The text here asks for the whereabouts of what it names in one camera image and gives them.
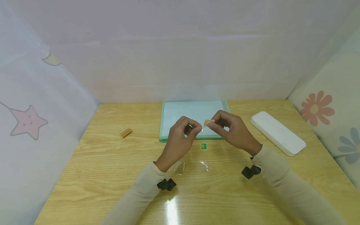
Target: long sleeve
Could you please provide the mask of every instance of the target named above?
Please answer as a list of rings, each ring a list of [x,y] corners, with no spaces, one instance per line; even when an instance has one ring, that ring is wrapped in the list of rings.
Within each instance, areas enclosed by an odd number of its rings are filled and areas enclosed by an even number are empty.
[[[275,150],[263,146],[252,163],[306,224],[346,224],[340,214],[301,177]]]
[[[153,162],[145,167],[135,184],[121,197],[101,224],[135,224],[148,204],[159,193],[157,184],[165,178]]]

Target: person's left hand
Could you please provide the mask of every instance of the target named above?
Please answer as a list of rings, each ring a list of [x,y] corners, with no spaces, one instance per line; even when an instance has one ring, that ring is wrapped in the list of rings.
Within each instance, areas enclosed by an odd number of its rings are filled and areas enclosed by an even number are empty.
[[[202,129],[195,120],[182,116],[171,128],[165,148],[155,165],[160,171],[166,172],[190,150],[196,135]]]

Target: cartoon star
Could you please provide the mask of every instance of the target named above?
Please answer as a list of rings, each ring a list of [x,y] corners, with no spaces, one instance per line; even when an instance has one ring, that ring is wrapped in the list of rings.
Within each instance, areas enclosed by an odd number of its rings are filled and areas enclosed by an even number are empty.
[[[28,133],[34,140],[39,137],[39,128],[47,124],[48,121],[39,117],[32,105],[26,111],[10,109],[18,123],[11,132],[11,136]]]

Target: small gold card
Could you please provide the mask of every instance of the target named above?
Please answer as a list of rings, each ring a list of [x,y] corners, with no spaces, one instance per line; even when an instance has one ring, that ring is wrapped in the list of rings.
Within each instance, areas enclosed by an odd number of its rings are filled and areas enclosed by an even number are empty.
[[[214,123],[215,120],[205,120],[204,127],[207,127],[209,123]]]

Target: white pencil case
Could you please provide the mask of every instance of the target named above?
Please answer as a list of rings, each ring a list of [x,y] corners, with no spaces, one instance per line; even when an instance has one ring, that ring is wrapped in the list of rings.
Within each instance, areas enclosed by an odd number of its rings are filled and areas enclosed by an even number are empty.
[[[306,147],[305,141],[267,112],[252,116],[250,122],[288,156],[294,156]]]

